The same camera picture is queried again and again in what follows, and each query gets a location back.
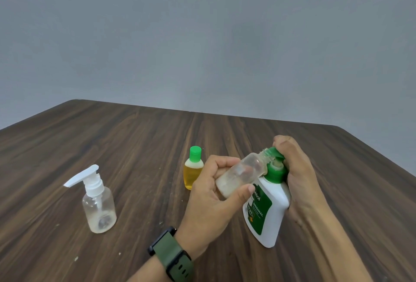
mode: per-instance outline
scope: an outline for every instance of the green watch strap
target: green watch strap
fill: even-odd
[[[153,246],[153,250],[171,279],[175,282],[191,280],[193,263],[169,232]]]

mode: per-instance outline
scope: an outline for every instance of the smartwatch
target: smartwatch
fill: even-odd
[[[164,266],[166,274],[172,281],[190,281],[193,274],[192,259],[174,238],[175,233],[176,228],[170,226],[154,241],[147,251],[151,256],[156,254]]]

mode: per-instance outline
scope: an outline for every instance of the bottle of yellow liquid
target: bottle of yellow liquid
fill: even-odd
[[[201,160],[201,152],[202,150],[199,146],[192,146],[189,149],[189,158],[184,165],[184,184],[188,190],[192,189],[192,184],[204,167],[204,162]]]

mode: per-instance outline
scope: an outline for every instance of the person's left hand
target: person's left hand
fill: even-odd
[[[221,235],[255,190],[251,184],[242,185],[227,200],[218,198],[215,179],[239,161],[236,157],[211,155],[192,185],[184,218],[175,234],[192,260],[203,254],[209,243]]]

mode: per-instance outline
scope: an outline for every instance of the person's right hand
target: person's right hand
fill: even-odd
[[[273,146],[284,155],[289,170],[288,186],[292,200],[289,217],[303,227],[303,221],[313,210],[327,207],[324,194],[308,156],[291,136],[275,136]]]

